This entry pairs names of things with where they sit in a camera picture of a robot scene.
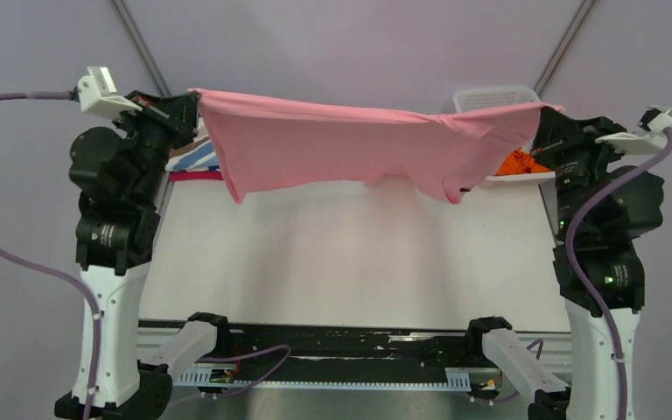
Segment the pink t-shirt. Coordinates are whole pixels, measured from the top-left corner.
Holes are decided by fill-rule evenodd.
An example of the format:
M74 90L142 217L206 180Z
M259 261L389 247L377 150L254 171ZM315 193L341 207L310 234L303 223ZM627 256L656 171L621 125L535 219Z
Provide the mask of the pink t-shirt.
M426 115L200 90L199 113L236 203L315 182L408 179L458 204L532 140L544 102Z

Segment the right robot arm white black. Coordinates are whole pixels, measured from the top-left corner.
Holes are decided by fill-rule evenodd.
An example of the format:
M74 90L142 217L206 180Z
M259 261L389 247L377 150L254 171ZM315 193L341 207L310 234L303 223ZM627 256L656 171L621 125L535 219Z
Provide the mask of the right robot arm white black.
M652 168L672 152L672 112L651 107L636 132L596 117L542 110L532 156L555 173L553 268L570 323L571 382L552 374L501 317L476 318L465 353L493 363L530 419L630 419L634 335L645 269L634 240L663 222L664 182Z

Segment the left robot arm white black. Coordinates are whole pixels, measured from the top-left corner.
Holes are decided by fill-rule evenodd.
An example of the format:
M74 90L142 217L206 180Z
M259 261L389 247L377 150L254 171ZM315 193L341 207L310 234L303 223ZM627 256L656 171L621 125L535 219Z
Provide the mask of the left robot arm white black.
M137 352L139 310L161 221L156 199L172 150L197 133L200 95L134 91L111 127L81 133L70 149L80 189L75 229L80 282L87 291L79 372L54 405L61 419L157 419L173 383L196 361L233 350L228 319L193 314L155 352Z

